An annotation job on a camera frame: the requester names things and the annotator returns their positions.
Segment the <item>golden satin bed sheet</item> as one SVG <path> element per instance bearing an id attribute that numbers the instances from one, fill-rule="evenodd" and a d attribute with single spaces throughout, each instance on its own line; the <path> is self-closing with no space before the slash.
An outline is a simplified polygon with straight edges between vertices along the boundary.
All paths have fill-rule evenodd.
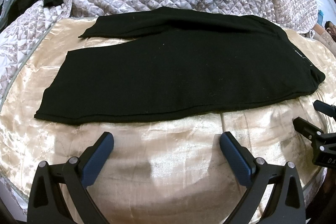
<path id="1" fill-rule="evenodd" d="M 295 132 L 300 116 L 325 132 L 335 121 L 317 112 L 315 100 L 335 104 L 335 56 L 321 42 L 286 33 L 326 78 L 310 95 L 273 106 L 210 113 L 157 123 L 68 126 L 36 120 L 44 90 L 70 50 L 119 44 L 118 39 L 79 36 L 93 19 L 63 19 L 28 42 L 18 64 L 3 75 L 8 86 L 1 103 L 1 172 L 27 198 L 38 164 L 66 162 L 80 155 L 106 131 L 115 145 L 88 192 L 111 223 L 222 223 L 244 193 L 219 147 L 230 131 L 254 156 L 270 164 L 297 167 L 305 202 L 310 203 L 326 176 L 312 163 L 313 150 Z"/>

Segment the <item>black pants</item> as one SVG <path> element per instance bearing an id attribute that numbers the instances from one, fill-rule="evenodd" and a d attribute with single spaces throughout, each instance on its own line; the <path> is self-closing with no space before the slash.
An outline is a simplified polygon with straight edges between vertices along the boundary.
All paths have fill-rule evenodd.
<path id="1" fill-rule="evenodd" d="M 100 16 L 82 38 L 123 43 L 69 51 L 36 119 L 176 120 L 310 95 L 325 80 L 279 26 L 253 15 L 161 7 Z"/>

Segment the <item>blue bottle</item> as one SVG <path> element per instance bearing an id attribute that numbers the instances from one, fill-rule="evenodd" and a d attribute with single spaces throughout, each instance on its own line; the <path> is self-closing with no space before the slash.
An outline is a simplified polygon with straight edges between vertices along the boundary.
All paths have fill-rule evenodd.
<path id="1" fill-rule="evenodd" d="M 323 25 L 323 15 L 324 13 L 322 12 L 322 10 L 318 10 L 318 20 L 317 23 L 322 26 Z"/>

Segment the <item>reclining person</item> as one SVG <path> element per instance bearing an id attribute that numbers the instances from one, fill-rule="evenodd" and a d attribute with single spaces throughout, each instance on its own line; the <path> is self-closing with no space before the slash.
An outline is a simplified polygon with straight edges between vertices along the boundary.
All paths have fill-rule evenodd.
<path id="1" fill-rule="evenodd" d="M 335 24 L 331 21 L 327 21 L 325 26 L 322 27 L 316 23 L 313 27 L 315 32 L 314 39 L 321 42 L 330 51 L 335 53 Z"/>

